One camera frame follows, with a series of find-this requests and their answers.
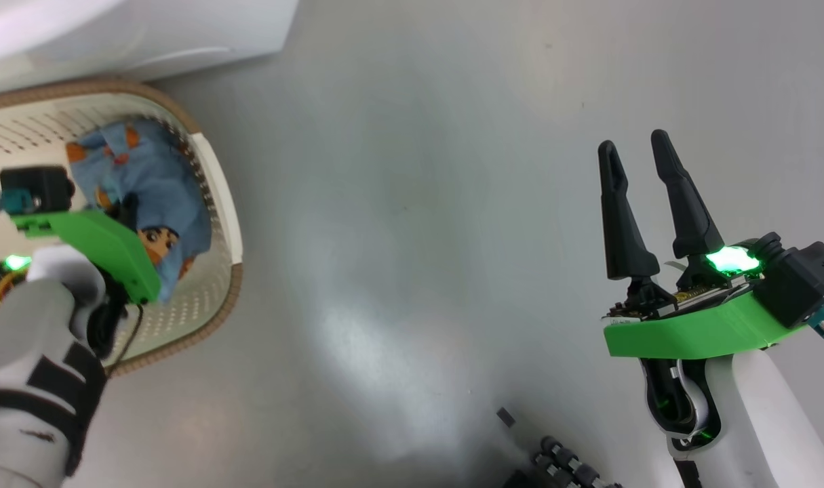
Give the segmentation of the white front-load washing machine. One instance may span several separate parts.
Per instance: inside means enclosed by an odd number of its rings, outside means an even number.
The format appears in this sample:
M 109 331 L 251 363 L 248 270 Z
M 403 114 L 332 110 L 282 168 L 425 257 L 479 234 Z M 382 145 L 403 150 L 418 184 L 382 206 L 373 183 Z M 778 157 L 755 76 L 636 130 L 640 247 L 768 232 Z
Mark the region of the white front-load washing machine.
M 0 0 L 0 93 L 154 81 L 280 52 L 300 0 Z

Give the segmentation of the cream laundry basket brown rim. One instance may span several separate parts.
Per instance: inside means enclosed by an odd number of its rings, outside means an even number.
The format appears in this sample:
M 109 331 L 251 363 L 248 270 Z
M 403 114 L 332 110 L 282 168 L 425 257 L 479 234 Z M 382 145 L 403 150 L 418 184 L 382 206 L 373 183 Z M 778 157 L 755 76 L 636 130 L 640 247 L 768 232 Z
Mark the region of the cream laundry basket brown rim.
M 83 79 L 0 94 L 0 169 L 63 163 L 64 143 L 107 123 L 146 118 L 182 143 L 210 211 L 212 245 L 171 300 L 144 309 L 117 338 L 106 367 L 132 373 L 197 345 L 228 321 L 242 285 L 242 237 L 234 198 L 198 121 L 168 95 L 138 81 Z

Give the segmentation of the blue cartoon print garment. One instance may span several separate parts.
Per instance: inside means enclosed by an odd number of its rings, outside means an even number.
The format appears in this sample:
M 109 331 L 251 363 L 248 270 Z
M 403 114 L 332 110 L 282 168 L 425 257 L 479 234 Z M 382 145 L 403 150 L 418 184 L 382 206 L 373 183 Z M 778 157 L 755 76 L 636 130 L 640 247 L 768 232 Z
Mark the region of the blue cartoon print garment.
M 133 229 L 157 271 L 167 302 L 211 247 L 211 215 L 183 143 L 150 119 L 115 121 L 64 145 L 90 207 L 135 203 Z

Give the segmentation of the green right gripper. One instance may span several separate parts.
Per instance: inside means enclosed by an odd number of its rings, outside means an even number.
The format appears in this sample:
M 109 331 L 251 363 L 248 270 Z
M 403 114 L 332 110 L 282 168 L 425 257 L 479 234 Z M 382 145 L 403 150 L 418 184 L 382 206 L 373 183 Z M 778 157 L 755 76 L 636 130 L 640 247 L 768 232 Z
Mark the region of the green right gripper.
M 669 134 L 655 129 L 650 141 L 657 175 L 668 192 L 675 258 L 719 252 L 724 239 Z M 646 278 L 632 283 L 627 299 L 603 317 L 610 356 L 710 359 L 763 350 L 800 330 L 799 325 L 784 327 L 756 299 L 753 291 L 763 278 L 761 266 L 740 274 L 729 270 L 723 285 L 675 293 L 647 278 L 660 273 L 659 260 L 642 240 L 619 152 L 613 142 L 603 141 L 597 155 L 607 277 Z

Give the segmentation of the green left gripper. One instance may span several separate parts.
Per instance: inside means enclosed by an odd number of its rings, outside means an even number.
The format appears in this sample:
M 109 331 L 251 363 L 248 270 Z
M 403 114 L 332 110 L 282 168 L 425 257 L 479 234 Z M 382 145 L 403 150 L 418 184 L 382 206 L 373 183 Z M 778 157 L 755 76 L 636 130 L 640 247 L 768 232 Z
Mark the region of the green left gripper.
M 98 210 L 12 214 L 28 239 L 58 237 L 125 287 L 136 304 L 155 302 L 161 280 L 138 232 L 138 195 L 130 192 L 113 206 L 113 219 Z

